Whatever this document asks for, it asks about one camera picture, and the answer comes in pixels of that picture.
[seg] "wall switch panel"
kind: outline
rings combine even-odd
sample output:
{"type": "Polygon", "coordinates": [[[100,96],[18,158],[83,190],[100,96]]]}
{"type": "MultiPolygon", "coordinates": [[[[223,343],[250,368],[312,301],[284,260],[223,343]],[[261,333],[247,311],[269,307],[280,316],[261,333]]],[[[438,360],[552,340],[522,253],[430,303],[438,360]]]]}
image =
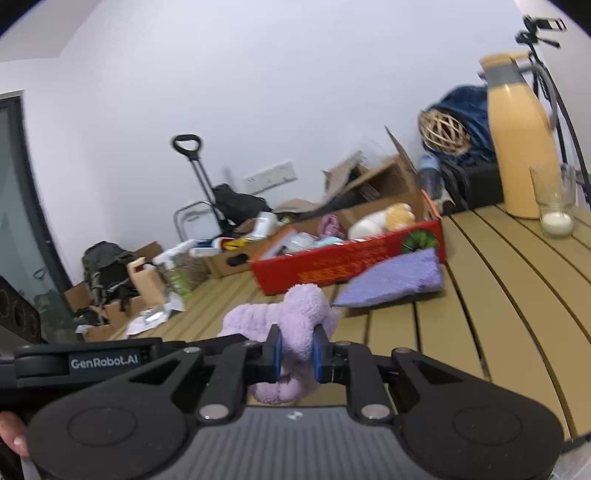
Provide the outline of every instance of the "wall switch panel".
{"type": "Polygon", "coordinates": [[[297,180],[297,176],[294,163],[288,160],[245,177],[244,190],[253,195],[292,180],[297,180]]]}

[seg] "tripod stand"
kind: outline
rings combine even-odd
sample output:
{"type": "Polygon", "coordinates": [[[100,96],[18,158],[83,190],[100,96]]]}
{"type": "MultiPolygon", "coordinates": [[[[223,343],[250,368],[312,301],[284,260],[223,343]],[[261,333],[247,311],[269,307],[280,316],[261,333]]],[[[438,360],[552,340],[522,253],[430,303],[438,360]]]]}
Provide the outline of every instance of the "tripod stand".
{"type": "MultiPolygon", "coordinates": [[[[564,100],[562,99],[562,95],[558,91],[558,87],[556,86],[556,83],[554,82],[554,79],[552,78],[552,75],[550,74],[548,67],[540,59],[534,47],[534,45],[538,44],[539,42],[543,42],[547,45],[550,45],[551,47],[560,48],[560,43],[556,40],[551,40],[549,38],[540,38],[538,37],[537,33],[540,29],[565,31],[566,26],[564,24],[564,21],[559,18],[532,18],[529,15],[526,15],[524,17],[523,22],[527,30],[520,31],[516,35],[515,41],[520,45],[527,45],[530,48],[530,61],[532,63],[538,64],[548,74],[548,78],[552,83],[552,87],[554,87],[554,90],[556,91],[558,107],[560,108],[560,112],[562,113],[566,126],[569,129],[569,134],[573,139],[574,149],[577,154],[577,158],[579,159],[579,167],[581,169],[582,180],[577,179],[577,183],[579,183],[583,188],[585,202],[587,203],[587,205],[591,205],[591,183],[589,182],[589,174],[587,173],[587,166],[585,165],[583,152],[581,151],[581,146],[579,144],[579,139],[574,131],[574,126],[569,117],[569,113],[567,112],[564,100]]],[[[538,98],[540,97],[539,85],[542,86],[542,93],[544,95],[544,98],[548,100],[550,98],[550,95],[548,93],[548,86],[544,83],[543,78],[538,79],[538,76],[534,74],[532,90],[538,98]]],[[[564,145],[564,135],[562,132],[562,126],[560,125],[560,118],[557,118],[556,133],[558,135],[558,143],[560,146],[560,155],[562,157],[562,161],[564,163],[567,163],[568,159],[566,156],[566,147],[564,145]]]]}

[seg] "yellow plush toy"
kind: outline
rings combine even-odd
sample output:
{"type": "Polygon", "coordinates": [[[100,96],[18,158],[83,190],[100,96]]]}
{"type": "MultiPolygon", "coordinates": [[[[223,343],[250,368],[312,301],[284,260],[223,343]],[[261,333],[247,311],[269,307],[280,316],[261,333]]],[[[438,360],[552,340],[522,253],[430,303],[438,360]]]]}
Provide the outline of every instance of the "yellow plush toy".
{"type": "Polygon", "coordinates": [[[386,228],[389,232],[414,225],[415,221],[416,217],[406,203],[394,203],[386,208],[386,228]]]}

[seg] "purple fluffy towel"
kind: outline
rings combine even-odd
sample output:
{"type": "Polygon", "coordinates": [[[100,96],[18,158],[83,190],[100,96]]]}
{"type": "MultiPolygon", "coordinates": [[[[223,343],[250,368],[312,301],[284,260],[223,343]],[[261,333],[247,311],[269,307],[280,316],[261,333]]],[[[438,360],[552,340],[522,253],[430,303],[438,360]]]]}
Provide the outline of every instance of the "purple fluffy towel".
{"type": "Polygon", "coordinates": [[[413,293],[441,290],[443,279],[434,248],[388,258],[351,280],[333,303],[371,307],[413,293]]]}
{"type": "Polygon", "coordinates": [[[218,336],[241,333],[249,340],[263,342],[276,323],[283,337],[281,379],[253,385],[250,393],[263,403],[284,403],[305,397],[317,387],[312,370],[312,333],[322,324],[330,338],[336,328],[338,310],[316,285],[296,285],[282,303],[240,305],[223,320],[218,336]]]}

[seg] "watermelon image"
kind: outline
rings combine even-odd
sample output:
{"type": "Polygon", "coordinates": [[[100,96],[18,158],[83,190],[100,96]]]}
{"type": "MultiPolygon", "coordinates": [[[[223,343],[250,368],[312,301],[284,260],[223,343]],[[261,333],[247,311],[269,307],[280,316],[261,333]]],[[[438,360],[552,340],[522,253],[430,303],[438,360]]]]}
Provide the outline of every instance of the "watermelon image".
{"type": "Polygon", "coordinates": [[[410,232],[402,241],[402,253],[407,254],[409,252],[415,252],[423,248],[435,248],[439,247],[439,241],[435,234],[429,230],[419,228],[410,232]]]}

